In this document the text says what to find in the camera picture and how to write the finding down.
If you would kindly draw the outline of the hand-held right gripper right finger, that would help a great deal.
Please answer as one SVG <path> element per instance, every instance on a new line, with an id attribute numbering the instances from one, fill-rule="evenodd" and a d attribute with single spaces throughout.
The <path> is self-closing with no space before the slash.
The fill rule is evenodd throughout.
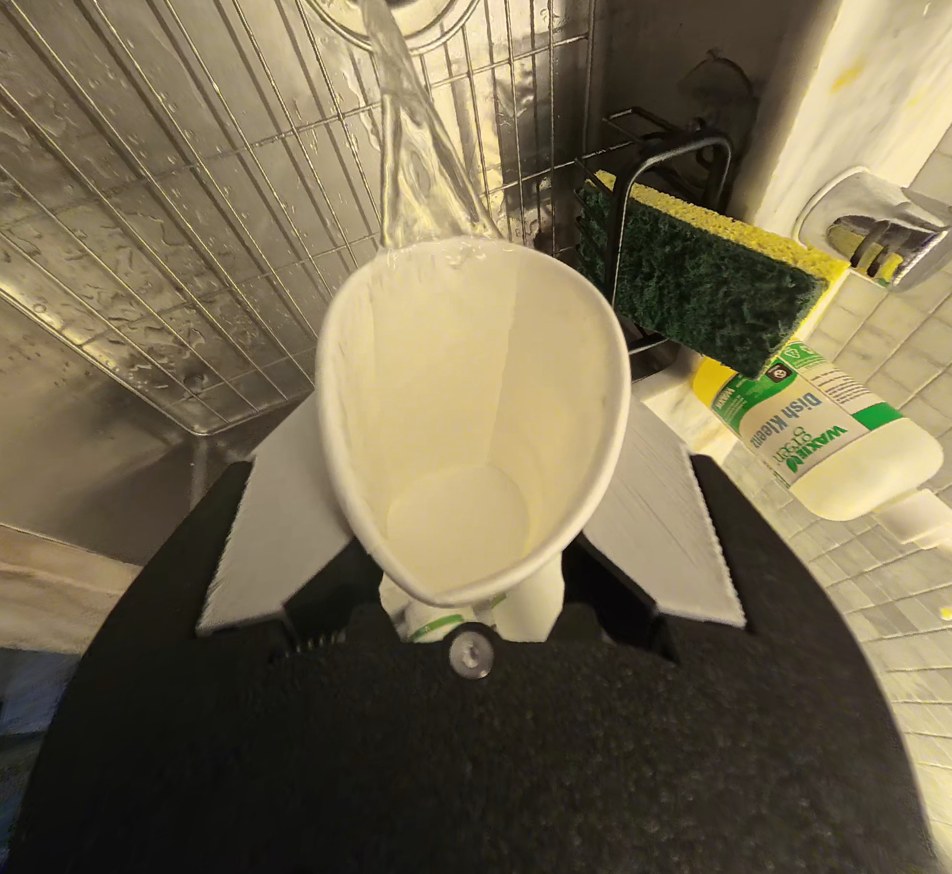
<path id="1" fill-rule="evenodd" d="M 563 617 L 602 640 L 661 640 L 673 620 L 746 618 L 684 441 L 632 399 L 607 490 L 562 557 Z"/>

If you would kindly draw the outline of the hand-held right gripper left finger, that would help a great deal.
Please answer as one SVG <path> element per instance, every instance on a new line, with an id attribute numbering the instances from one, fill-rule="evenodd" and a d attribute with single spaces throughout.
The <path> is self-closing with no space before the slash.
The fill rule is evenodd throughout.
<path id="1" fill-rule="evenodd" d="M 382 612 L 382 580 L 331 486 L 310 396 L 253 453 L 195 633 L 276 623 L 297 641 L 331 638 L 358 607 Z"/>

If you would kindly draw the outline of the green-banded white paper cup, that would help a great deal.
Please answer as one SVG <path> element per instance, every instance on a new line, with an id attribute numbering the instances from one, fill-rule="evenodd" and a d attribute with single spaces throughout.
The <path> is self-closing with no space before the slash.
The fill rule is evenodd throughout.
<path id="1" fill-rule="evenodd" d="M 410 642 L 480 622 L 544 642 L 562 557 L 624 443 L 628 349 L 564 262 L 474 236 L 385 249 L 333 298 L 315 396 L 343 514 Z"/>

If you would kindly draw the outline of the dish soap pump bottle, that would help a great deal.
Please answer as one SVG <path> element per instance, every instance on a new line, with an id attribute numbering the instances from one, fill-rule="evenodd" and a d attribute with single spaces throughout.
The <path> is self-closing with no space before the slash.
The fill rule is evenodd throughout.
<path id="1" fill-rule="evenodd" d="M 811 346 L 789 340 L 755 379 L 705 358 L 692 387 L 814 515 L 871 515 L 902 544 L 950 547 L 950 507 L 925 487 L 939 441 Z"/>

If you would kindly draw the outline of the green and yellow sponge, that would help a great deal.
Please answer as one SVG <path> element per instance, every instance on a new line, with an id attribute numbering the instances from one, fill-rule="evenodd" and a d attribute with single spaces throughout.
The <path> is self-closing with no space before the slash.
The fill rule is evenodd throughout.
<path id="1" fill-rule="evenodd" d="M 625 207 L 614 309 L 757 378 L 847 269 L 826 252 L 637 183 Z"/>

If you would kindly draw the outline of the chrome sink cap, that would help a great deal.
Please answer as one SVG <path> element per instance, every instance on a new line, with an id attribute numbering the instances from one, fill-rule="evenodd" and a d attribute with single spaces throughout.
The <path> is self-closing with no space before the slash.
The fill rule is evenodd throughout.
<path id="1" fill-rule="evenodd" d="M 951 209 L 852 167 L 810 198 L 793 237 L 883 288 L 909 291 L 950 265 Z"/>

